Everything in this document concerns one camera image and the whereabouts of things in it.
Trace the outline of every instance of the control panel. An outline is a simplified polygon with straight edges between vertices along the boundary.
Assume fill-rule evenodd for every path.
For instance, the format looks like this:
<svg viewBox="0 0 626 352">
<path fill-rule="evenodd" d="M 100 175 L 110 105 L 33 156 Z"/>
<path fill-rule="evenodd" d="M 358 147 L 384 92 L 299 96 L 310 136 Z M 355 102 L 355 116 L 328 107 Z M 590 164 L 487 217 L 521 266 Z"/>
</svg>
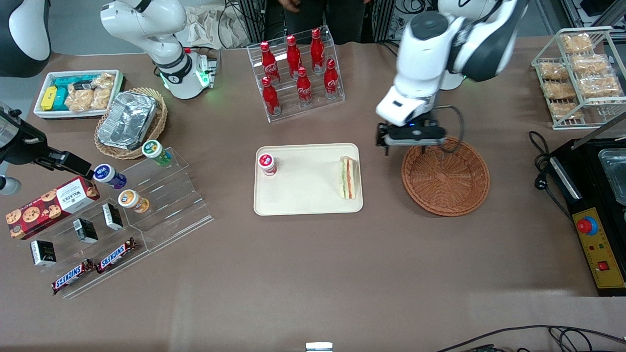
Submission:
<svg viewBox="0 0 626 352">
<path fill-rule="evenodd" d="M 626 287 L 595 208 L 573 214 L 574 224 L 598 288 Z"/>
</svg>

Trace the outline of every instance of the brown table surface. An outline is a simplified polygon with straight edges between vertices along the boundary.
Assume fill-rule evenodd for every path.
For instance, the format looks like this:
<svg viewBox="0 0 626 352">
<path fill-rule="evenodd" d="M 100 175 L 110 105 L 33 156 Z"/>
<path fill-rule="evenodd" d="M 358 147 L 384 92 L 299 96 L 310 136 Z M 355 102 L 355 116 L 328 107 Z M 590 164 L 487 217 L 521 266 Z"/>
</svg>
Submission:
<svg viewBox="0 0 626 352">
<path fill-rule="evenodd" d="M 9 351 L 435 351 L 506 326 L 567 324 L 619 336 L 626 298 L 598 298 L 576 234 L 533 187 L 537 154 L 527 132 L 552 148 L 585 132 L 554 132 L 530 61 L 547 38 L 518 40 L 499 77 L 467 81 L 441 103 L 464 113 L 466 141 L 491 172 L 485 203 L 444 218 L 404 190 L 406 148 L 374 145 L 374 109 L 395 75 L 375 44 L 339 47 L 347 100 L 269 124 L 245 50 L 226 51 L 216 87 L 173 98 L 147 55 L 57 55 L 48 71 L 118 69 L 127 87 L 166 98 L 160 138 L 189 163 L 215 220 L 76 299 L 52 297 L 33 267 L 29 241 L 0 236 L 0 346 Z M 29 122 L 50 145 L 94 165 L 124 169 L 93 143 L 97 120 Z M 442 125 L 457 133 L 453 115 Z M 352 142 L 360 149 L 364 207 L 355 214 L 260 217 L 252 208 L 254 155 L 264 145 Z M 24 186 L 2 198 L 8 212 L 71 177 L 10 166 Z M 486 339 L 504 346 L 555 346 L 544 330 Z M 621 350 L 601 342 L 596 348 Z"/>
</svg>

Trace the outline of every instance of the wicker basket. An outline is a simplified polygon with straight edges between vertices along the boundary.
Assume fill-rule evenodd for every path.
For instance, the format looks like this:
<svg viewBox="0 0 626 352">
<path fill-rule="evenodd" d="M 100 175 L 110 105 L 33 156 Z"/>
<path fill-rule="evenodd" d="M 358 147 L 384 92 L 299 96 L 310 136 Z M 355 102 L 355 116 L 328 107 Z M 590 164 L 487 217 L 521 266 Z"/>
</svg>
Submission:
<svg viewBox="0 0 626 352">
<path fill-rule="evenodd" d="M 161 96 L 159 92 L 151 88 L 133 88 L 129 91 L 133 93 L 145 94 L 156 99 L 156 102 L 158 103 L 156 115 L 152 120 L 152 124 L 148 129 L 148 133 L 146 133 L 146 138 L 144 139 L 157 139 L 163 129 L 165 129 L 165 122 L 167 121 L 167 106 L 165 106 L 165 100 L 163 100 L 163 96 Z M 94 140 L 96 141 L 96 147 L 98 147 L 98 150 L 105 155 L 121 160 L 131 160 L 142 156 L 141 148 L 138 148 L 136 150 L 126 150 L 122 148 L 109 147 L 100 143 L 100 141 L 98 140 L 98 130 L 100 129 L 100 126 L 102 126 L 102 123 L 106 120 L 106 117 L 108 115 L 109 111 L 107 110 L 98 122 L 98 126 L 96 127 Z"/>
<path fill-rule="evenodd" d="M 459 142 L 448 137 L 445 149 Z M 465 142 L 454 153 L 437 146 L 411 147 L 402 162 L 402 181 L 415 203 L 442 216 L 461 216 L 478 208 L 489 192 L 489 170 L 478 152 Z"/>
</svg>

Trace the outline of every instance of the red switch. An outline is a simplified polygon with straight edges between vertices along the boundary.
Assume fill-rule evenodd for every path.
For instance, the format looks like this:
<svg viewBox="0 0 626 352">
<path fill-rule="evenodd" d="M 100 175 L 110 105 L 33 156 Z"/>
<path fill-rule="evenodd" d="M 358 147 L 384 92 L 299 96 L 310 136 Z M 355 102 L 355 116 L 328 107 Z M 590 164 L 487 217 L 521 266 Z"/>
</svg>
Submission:
<svg viewBox="0 0 626 352">
<path fill-rule="evenodd" d="M 580 232 L 592 236 L 598 232 L 598 223 L 592 217 L 585 216 L 576 222 L 576 228 Z"/>
<path fill-rule="evenodd" d="M 609 270 L 610 268 L 608 267 L 608 263 L 607 262 L 598 262 L 598 270 L 599 271 L 606 271 Z"/>
</svg>

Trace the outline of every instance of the dark pants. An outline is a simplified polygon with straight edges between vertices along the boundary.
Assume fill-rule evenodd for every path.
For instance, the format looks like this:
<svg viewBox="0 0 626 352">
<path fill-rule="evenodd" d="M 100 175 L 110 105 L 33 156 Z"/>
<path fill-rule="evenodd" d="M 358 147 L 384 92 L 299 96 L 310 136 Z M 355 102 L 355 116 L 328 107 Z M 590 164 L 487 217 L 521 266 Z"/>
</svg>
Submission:
<svg viewBox="0 0 626 352">
<path fill-rule="evenodd" d="M 298 33 L 322 25 L 322 14 L 326 13 L 326 23 L 335 44 L 361 41 L 363 0 L 301 0 L 300 12 L 285 10 L 285 22 L 289 33 Z"/>
</svg>

